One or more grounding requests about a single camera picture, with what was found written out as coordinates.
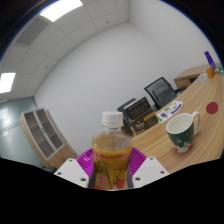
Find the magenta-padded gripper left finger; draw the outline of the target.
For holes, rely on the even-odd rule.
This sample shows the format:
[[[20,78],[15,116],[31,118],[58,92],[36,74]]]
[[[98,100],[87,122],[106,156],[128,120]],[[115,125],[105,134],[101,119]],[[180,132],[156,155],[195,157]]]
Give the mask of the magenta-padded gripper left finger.
[[[92,150],[89,149],[76,159],[67,159],[55,172],[55,175],[78,186],[87,188],[93,173],[93,168]]]

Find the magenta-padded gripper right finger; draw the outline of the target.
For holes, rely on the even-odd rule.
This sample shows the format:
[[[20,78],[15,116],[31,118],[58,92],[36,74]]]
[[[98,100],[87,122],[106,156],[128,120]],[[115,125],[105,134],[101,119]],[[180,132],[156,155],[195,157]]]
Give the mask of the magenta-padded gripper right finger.
[[[133,148],[129,165],[127,184],[129,188],[140,188],[168,175],[168,171],[154,157],[146,157]]]

